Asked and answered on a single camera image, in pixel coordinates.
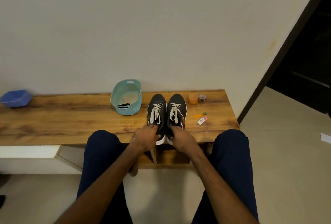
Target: pair of shoes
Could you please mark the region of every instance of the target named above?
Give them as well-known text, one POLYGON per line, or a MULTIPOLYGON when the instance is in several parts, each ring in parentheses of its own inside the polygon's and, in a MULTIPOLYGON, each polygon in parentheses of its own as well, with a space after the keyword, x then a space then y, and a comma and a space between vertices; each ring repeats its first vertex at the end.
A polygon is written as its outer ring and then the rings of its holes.
POLYGON ((171 138, 173 132, 170 125, 179 126, 185 129, 186 103, 180 94, 174 94, 167 102, 161 94, 155 94, 149 102, 147 108, 147 125, 158 125, 156 134, 161 137, 156 141, 156 145, 163 144, 165 140, 172 145, 171 138))

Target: white paper on floor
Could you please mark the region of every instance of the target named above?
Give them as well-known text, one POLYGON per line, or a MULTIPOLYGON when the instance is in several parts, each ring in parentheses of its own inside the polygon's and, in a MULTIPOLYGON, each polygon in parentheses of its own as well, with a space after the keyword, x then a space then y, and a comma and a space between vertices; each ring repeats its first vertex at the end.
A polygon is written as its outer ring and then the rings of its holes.
POLYGON ((321 133, 321 140, 331 144, 331 136, 321 133))

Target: person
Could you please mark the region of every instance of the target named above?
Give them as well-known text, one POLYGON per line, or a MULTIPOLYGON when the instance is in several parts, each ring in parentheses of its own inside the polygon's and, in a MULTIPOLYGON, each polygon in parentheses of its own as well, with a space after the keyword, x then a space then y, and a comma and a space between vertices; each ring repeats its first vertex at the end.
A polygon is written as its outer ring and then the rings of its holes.
MULTIPOLYGON (((112 133, 94 132, 86 144, 77 200, 55 223, 132 223, 122 180, 129 170, 137 173, 138 157, 160 137, 157 128, 138 128, 127 147, 112 133)), ((173 146, 191 159, 205 186, 192 223, 259 223, 246 135, 226 130, 215 139, 207 158, 186 130, 171 130, 173 146)))

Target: white shoelace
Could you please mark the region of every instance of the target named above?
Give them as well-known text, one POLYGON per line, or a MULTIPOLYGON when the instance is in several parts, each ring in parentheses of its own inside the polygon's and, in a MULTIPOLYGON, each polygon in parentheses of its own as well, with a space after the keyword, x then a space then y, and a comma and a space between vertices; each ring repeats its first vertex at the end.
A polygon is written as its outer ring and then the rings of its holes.
POLYGON ((151 111, 151 118, 149 122, 152 124, 154 123, 154 117, 156 117, 156 123, 159 125, 161 123, 161 117, 160 117, 160 110, 161 110, 161 105, 163 104, 153 104, 153 109, 151 111))
POLYGON ((180 112, 179 108, 181 106, 181 104, 175 104, 175 103, 170 103, 170 105, 172 106, 171 110, 170 110, 170 119, 174 120, 175 123, 178 123, 178 117, 177 117, 177 113, 179 112, 180 115, 182 115, 182 117, 184 118, 183 114, 180 112))

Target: tiled floor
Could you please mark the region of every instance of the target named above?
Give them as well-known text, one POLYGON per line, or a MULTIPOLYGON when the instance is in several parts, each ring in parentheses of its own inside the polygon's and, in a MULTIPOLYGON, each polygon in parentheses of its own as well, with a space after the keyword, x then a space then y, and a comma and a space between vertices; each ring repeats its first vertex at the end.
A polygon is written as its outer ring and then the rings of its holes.
MULTIPOLYGON (((250 139, 261 223, 329 223, 331 119, 265 88, 241 124, 250 139)), ((75 199, 80 176, 15 175, 0 188, 0 224, 52 223, 75 199)), ((190 223, 203 185, 188 170, 140 170, 124 179, 134 223, 190 223)))

